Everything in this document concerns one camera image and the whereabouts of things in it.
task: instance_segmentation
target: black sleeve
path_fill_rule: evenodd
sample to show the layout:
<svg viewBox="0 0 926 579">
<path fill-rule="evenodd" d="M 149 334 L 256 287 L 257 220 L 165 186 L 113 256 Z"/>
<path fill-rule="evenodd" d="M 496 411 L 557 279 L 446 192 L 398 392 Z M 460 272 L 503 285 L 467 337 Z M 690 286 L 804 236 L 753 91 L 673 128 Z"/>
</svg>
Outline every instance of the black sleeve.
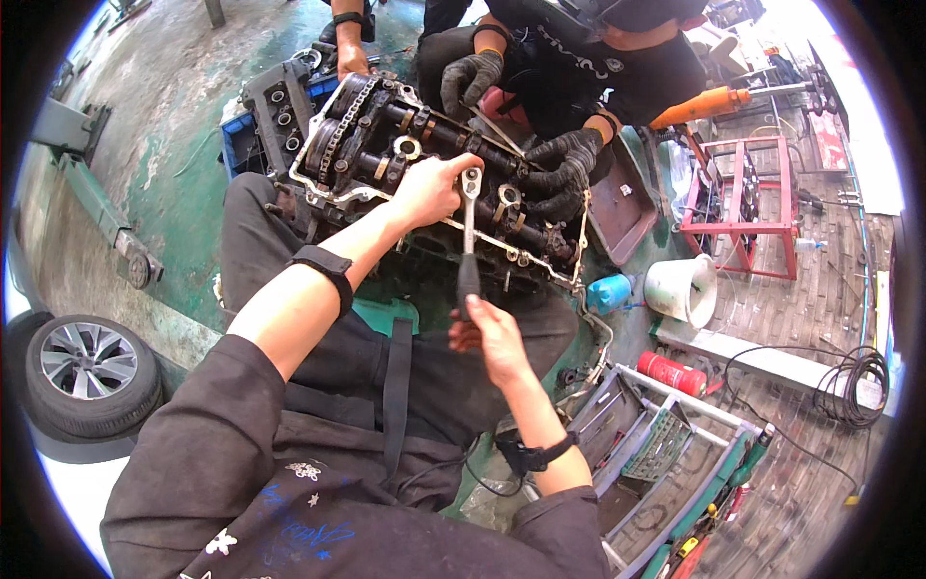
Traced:
<svg viewBox="0 0 926 579">
<path fill-rule="evenodd" d="M 284 383 L 257 346 L 223 336 L 145 423 L 100 523 L 120 577 L 176 577 L 273 473 Z"/>
<path fill-rule="evenodd" d="M 695 98 L 707 85 L 707 74 L 684 35 L 653 48 L 635 51 L 637 71 L 631 91 L 614 90 L 605 108 L 621 124 L 644 127 L 667 108 Z"/>
<path fill-rule="evenodd" d="M 541 497 L 515 513 L 511 536 L 544 553 L 566 577 L 610 577 L 598 535 L 598 497 L 591 486 Z"/>
<path fill-rule="evenodd" d="M 531 26 L 534 18 L 521 5 L 521 0 L 485 0 L 489 14 L 505 25 L 509 31 Z"/>
</svg>

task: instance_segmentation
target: ratchet handle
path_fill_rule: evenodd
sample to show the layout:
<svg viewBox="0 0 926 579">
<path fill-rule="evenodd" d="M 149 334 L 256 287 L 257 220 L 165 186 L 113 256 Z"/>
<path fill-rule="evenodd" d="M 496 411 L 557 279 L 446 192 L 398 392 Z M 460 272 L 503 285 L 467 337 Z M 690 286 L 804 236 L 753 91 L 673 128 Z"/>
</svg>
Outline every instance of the ratchet handle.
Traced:
<svg viewBox="0 0 926 579">
<path fill-rule="evenodd" d="M 457 277 L 457 303 L 460 309 L 460 319 L 470 321 L 469 310 L 466 308 L 466 296 L 475 294 L 481 296 L 479 285 L 479 263 L 476 254 L 465 253 L 461 256 L 459 277 Z"/>
</svg>

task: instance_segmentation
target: orange hydraulic cylinder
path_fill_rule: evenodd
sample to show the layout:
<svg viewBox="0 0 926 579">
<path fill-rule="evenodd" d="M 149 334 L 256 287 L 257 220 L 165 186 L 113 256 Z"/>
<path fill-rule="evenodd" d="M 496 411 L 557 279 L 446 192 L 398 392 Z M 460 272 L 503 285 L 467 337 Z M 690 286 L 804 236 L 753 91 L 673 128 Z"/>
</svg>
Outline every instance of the orange hydraulic cylinder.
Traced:
<svg viewBox="0 0 926 579">
<path fill-rule="evenodd" d="M 675 107 L 669 107 L 656 120 L 649 123 L 650 129 L 665 129 L 689 120 L 705 119 L 715 115 L 732 113 L 752 100 L 748 89 L 734 90 L 727 86 L 704 91 L 695 98 Z"/>
</svg>

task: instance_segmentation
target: ratchet wrench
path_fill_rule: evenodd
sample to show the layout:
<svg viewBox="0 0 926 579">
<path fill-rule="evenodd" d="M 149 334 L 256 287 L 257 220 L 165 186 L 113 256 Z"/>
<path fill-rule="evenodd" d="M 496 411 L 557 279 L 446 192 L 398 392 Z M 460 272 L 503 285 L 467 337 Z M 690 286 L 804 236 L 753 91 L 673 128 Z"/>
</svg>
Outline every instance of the ratchet wrench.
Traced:
<svg viewBox="0 0 926 579">
<path fill-rule="evenodd" d="M 463 218 L 463 255 L 460 260 L 460 271 L 457 277 L 457 303 L 460 310 L 460 319 L 469 321 L 469 311 L 466 308 L 466 296 L 480 294 L 479 263 L 474 253 L 476 245 L 476 197 L 482 189 L 482 170 L 470 167 L 460 174 L 460 197 L 464 204 Z"/>
</svg>

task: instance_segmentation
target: red metal stand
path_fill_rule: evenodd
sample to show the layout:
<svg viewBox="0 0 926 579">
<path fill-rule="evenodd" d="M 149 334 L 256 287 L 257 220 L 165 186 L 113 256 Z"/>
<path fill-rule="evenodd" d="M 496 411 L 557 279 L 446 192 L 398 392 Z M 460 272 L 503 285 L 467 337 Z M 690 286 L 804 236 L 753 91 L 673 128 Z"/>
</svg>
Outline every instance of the red metal stand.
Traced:
<svg viewBox="0 0 926 579">
<path fill-rule="evenodd" d="M 690 145 L 697 146 L 695 145 L 693 138 L 689 138 L 688 142 Z M 741 201 L 743 200 L 743 189 L 745 184 L 744 167 L 745 159 L 748 155 L 747 144 L 766 142 L 775 142 L 777 145 L 780 176 L 777 182 L 760 180 L 758 184 L 757 195 L 761 195 L 761 192 L 764 190 L 781 190 L 781 220 L 777 222 L 762 220 L 760 220 L 758 223 L 744 222 L 740 219 L 739 207 Z M 732 178 L 723 179 L 722 184 L 717 183 L 717 185 L 720 193 L 721 204 L 722 201 L 727 198 L 727 195 L 730 196 L 730 211 L 728 211 L 725 220 L 720 222 L 693 222 L 695 212 L 697 211 L 696 205 L 698 201 L 698 193 L 700 191 L 699 173 L 704 174 L 706 178 L 710 179 L 708 176 L 711 173 L 711 171 L 708 170 L 710 161 L 710 149 L 725 145 L 735 145 L 736 147 L 735 153 L 733 154 L 733 176 Z M 697 157 L 701 167 L 700 170 L 698 167 L 695 168 L 695 176 L 692 179 L 692 188 L 688 195 L 688 206 L 685 210 L 684 219 L 682 220 L 680 229 L 681 233 L 685 237 L 685 241 L 688 242 L 688 245 L 691 246 L 696 254 L 704 253 L 701 249 L 701 245 L 698 244 L 697 240 L 695 239 L 696 235 L 710 235 L 716 242 L 719 235 L 727 234 L 730 236 L 733 247 L 736 250 L 736 257 L 739 260 L 739 267 L 731 267 L 729 264 L 725 266 L 723 264 L 718 264 L 718 269 L 740 271 L 743 273 L 758 273 L 759 275 L 768 275 L 785 280 L 796 280 L 797 258 L 795 255 L 794 245 L 796 229 L 792 208 L 796 208 L 797 205 L 794 204 L 792 199 L 791 165 L 788 157 L 787 143 L 785 142 L 784 137 L 775 135 L 704 143 L 700 145 L 700 148 L 702 149 L 701 151 L 697 151 L 694 147 L 692 148 L 695 151 L 695 156 Z M 753 267 L 753 261 L 756 254 L 757 243 L 753 243 L 751 250 L 749 250 L 746 243 L 744 242 L 744 235 L 779 235 L 782 238 L 782 243 L 784 245 L 784 259 L 787 266 L 787 272 L 764 271 L 755 269 Z"/>
</svg>

